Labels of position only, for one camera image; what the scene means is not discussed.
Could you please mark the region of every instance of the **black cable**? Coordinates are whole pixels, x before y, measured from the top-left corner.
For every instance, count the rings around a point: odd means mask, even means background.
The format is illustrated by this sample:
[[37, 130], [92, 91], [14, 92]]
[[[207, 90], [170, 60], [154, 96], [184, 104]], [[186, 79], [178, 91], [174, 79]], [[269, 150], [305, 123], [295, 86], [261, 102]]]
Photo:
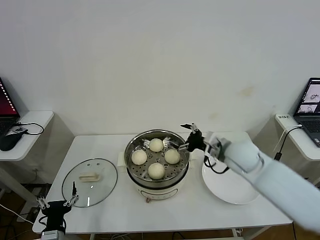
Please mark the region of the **black cable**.
[[182, 237], [182, 239], [186, 239], [179, 231], [175, 231], [172, 233], [172, 240], [175, 239], [175, 234], [179, 234]]
[[295, 230], [295, 223], [294, 222], [292, 222], [292, 228], [293, 228], [294, 240], [297, 240], [296, 230]]
[[288, 132], [286, 133], [286, 135], [285, 135], [285, 137], [284, 137], [284, 139], [283, 139], [283, 142], [282, 142], [282, 145], [281, 145], [281, 148], [280, 148], [279, 153], [281, 153], [282, 148], [283, 148], [283, 147], [284, 147], [284, 145], [285, 145], [286, 138], [287, 138], [287, 136], [289, 135], [289, 133], [290, 133], [290, 132], [292, 132], [293, 130], [301, 129], [301, 128], [302, 128], [302, 126], [298, 126], [298, 127], [295, 127], [295, 128], [293, 128], [293, 129], [291, 129], [290, 131], [288, 131]]
[[39, 125], [38, 123], [35, 123], [35, 122], [30, 122], [30, 123], [21, 123], [21, 122], [18, 122], [18, 123], [15, 123], [13, 124], [13, 126], [25, 126], [25, 125], [37, 125], [38, 127], [41, 128], [41, 132], [39, 133], [29, 133], [28, 131], [26, 131], [24, 134], [26, 135], [40, 135], [42, 134], [45, 129], [43, 128], [43, 126]]
[[41, 221], [41, 220], [45, 219], [46, 217], [47, 217], [47, 216], [42, 216], [42, 217], [40, 217], [39, 220], [38, 220], [38, 222], [39, 222], [40, 224], [42, 224], [42, 225], [47, 226], [47, 224], [46, 224], [45, 222]]
[[63, 219], [63, 223], [64, 223], [64, 231], [66, 231], [66, 229], [67, 229], [67, 222], [66, 222], [65, 219]]
[[[220, 152], [219, 152], [219, 155], [218, 155], [218, 159], [220, 159], [220, 156], [221, 156], [221, 154], [222, 154], [222, 144], [221, 144], [221, 142], [219, 141], [219, 145], [218, 145], [218, 147], [220, 148]], [[228, 171], [229, 170], [229, 167], [226, 167], [223, 171], [221, 171], [221, 172], [218, 172], [218, 171], [216, 171], [215, 169], [214, 169], [214, 166], [216, 165], [216, 163], [214, 163], [213, 165], [211, 164], [211, 162], [210, 162], [210, 159], [209, 159], [209, 157], [207, 157], [207, 156], [204, 156], [204, 165], [207, 167], [207, 168], [210, 168], [214, 173], [216, 173], [216, 174], [224, 174], [226, 171]]]
[[275, 154], [275, 156], [274, 156], [274, 158], [273, 158], [274, 160], [280, 161], [280, 158], [282, 157], [281, 151], [282, 151], [282, 149], [284, 148], [284, 145], [285, 145], [285, 142], [286, 142], [286, 139], [287, 139], [289, 133], [292, 132], [293, 130], [302, 129], [302, 128], [303, 128], [302, 126], [298, 126], [298, 127], [292, 128], [290, 131], [288, 131], [288, 132], [286, 133], [286, 135], [284, 136], [284, 139], [283, 139], [283, 142], [282, 142], [280, 151], [278, 151], [278, 152]]

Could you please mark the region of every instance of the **electric steamer pot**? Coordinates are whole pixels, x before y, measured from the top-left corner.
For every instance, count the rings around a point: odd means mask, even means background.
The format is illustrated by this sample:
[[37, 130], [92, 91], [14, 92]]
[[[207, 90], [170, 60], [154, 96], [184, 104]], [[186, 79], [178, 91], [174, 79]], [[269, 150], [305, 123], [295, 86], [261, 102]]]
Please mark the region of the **electric steamer pot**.
[[[149, 149], [149, 143], [152, 139], [162, 140], [164, 145], [162, 151], [153, 152]], [[169, 149], [178, 150], [178, 147], [182, 144], [185, 144], [185, 140], [181, 136], [174, 132], [162, 129], [153, 129], [140, 133], [128, 143], [124, 152], [126, 170], [132, 181], [140, 187], [138, 187], [138, 190], [144, 197], [151, 199], [165, 199], [172, 197], [178, 192], [178, 189], [175, 188], [182, 185], [181, 181], [187, 174], [190, 153], [187, 151], [180, 152], [180, 161], [177, 164], [167, 163], [165, 160], [165, 153]], [[142, 165], [135, 165], [132, 162], [131, 155], [136, 150], [143, 150], [147, 154], [147, 160]], [[154, 163], [160, 163], [165, 168], [165, 175], [160, 180], [154, 180], [148, 175], [148, 168]], [[143, 194], [141, 189], [153, 195], [150, 196], [150, 194], [148, 195], [147, 193]], [[163, 195], [158, 198], [154, 197], [157, 193], [166, 193], [166, 190], [175, 190], [176, 192], [168, 196]]]

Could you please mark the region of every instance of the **white wall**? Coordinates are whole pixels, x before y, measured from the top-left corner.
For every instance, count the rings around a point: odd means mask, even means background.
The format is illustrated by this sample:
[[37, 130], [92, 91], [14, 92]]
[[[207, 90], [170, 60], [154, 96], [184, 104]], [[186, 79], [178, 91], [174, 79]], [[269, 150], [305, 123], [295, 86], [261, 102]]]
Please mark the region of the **white wall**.
[[320, 76], [318, 0], [2, 0], [0, 76], [75, 135], [249, 131]]

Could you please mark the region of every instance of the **power cord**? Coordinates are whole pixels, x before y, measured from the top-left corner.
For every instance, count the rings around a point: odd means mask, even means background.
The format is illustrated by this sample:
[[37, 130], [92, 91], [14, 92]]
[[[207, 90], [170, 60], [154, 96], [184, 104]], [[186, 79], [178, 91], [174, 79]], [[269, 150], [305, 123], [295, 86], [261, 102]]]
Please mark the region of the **power cord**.
[[181, 232], [175, 231], [175, 232], [172, 233], [172, 240], [175, 239], [175, 234], [179, 234], [179, 235], [182, 237], [182, 239], [186, 239], [186, 238], [181, 234]]
[[296, 230], [295, 230], [295, 223], [294, 222], [292, 222], [292, 228], [293, 228], [294, 240], [297, 240]]
[[281, 134], [281, 137], [279, 138], [279, 141], [276, 143], [276, 145], [274, 146], [274, 149], [272, 150], [272, 153], [274, 153], [279, 145], [279, 143], [281, 142], [282, 140], [282, 137], [284, 136], [285, 132], [288, 131], [289, 129], [292, 129], [292, 128], [296, 128], [296, 127], [302, 127], [301, 124], [298, 124], [298, 125], [294, 125], [294, 126], [291, 126], [291, 127], [287, 127], [286, 129], [283, 130], [282, 134]]
[[284, 137], [284, 139], [283, 139], [282, 145], [281, 145], [281, 147], [280, 147], [280, 150], [275, 154], [275, 156], [274, 156], [274, 158], [273, 158], [274, 160], [280, 161], [280, 158], [282, 157], [281, 151], [282, 151], [282, 149], [284, 148], [286, 139], [287, 139], [289, 133], [292, 132], [293, 130], [296, 130], [296, 129], [302, 129], [302, 125], [300, 125], [300, 126], [298, 126], [298, 127], [295, 127], [295, 128], [291, 129], [290, 131], [288, 131], [288, 132], [286, 133], [286, 135], [285, 135], [285, 137]]
[[21, 218], [21, 219], [23, 219], [24, 221], [26, 221], [26, 222], [28, 222], [28, 223], [30, 223], [30, 224], [34, 224], [32, 221], [29, 221], [29, 220], [27, 220], [27, 219], [25, 219], [25, 218], [23, 218], [22, 216], [20, 216], [18, 213], [15, 213], [14, 211], [12, 211], [11, 209], [9, 209], [9, 208], [7, 208], [7, 207], [5, 207], [5, 206], [3, 206], [2, 204], [0, 204], [0, 206], [1, 207], [3, 207], [4, 209], [6, 209], [6, 210], [8, 210], [8, 211], [10, 211], [10, 212], [12, 212], [12, 213], [14, 213], [15, 215], [17, 215], [19, 218]]
[[24, 134], [26, 134], [26, 135], [40, 135], [40, 134], [42, 134], [42, 133], [45, 131], [45, 129], [44, 129], [43, 126], [41, 126], [41, 125], [39, 125], [38, 123], [35, 123], [35, 122], [30, 122], [30, 123], [21, 123], [21, 122], [18, 122], [18, 123], [14, 123], [12, 126], [13, 126], [13, 127], [16, 127], [16, 126], [25, 126], [25, 125], [36, 125], [36, 126], [38, 126], [38, 127], [41, 128], [41, 132], [39, 132], [39, 133], [29, 133], [28, 130], [27, 130], [27, 131], [24, 133]]

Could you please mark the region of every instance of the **white table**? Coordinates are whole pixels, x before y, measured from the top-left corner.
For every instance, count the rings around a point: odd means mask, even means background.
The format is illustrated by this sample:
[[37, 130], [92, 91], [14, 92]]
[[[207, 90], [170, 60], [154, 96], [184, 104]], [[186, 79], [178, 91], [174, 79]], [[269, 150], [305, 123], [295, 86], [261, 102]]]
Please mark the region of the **white table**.
[[[250, 139], [246, 132], [221, 132], [218, 135], [231, 141]], [[182, 133], [181, 136], [186, 139], [188, 133]], [[62, 200], [65, 176], [74, 166], [87, 159], [104, 158], [117, 166], [118, 154], [124, 151], [133, 137], [134, 135], [75, 137], [46, 199]], [[247, 205], [233, 205], [215, 197], [203, 181], [202, 164], [201, 157], [193, 160], [193, 167], [189, 169], [185, 183], [177, 195], [150, 203], [146, 203], [136, 191], [128, 174], [118, 171], [118, 182], [105, 200], [88, 208], [73, 207], [65, 215], [66, 233], [164, 232], [267, 226], [251, 232], [246, 238], [252, 239], [270, 226], [292, 222], [262, 196]], [[38, 223], [42, 216], [40, 213], [33, 225], [32, 229], [36, 233], [44, 229]]]
[[[37, 123], [45, 128], [54, 113], [52, 111], [28, 111], [21, 114], [19, 122], [23, 124]], [[39, 133], [41, 129], [38, 126], [23, 126], [29, 129], [30, 133]], [[0, 151], [0, 162], [14, 162], [22, 160], [30, 151], [40, 135], [23, 135], [13, 149], [9, 151]], [[36, 197], [24, 188], [14, 177], [8, 174], [4, 169], [0, 168], [0, 182], [9, 189], [20, 195], [29, 203], [36, 203]]]

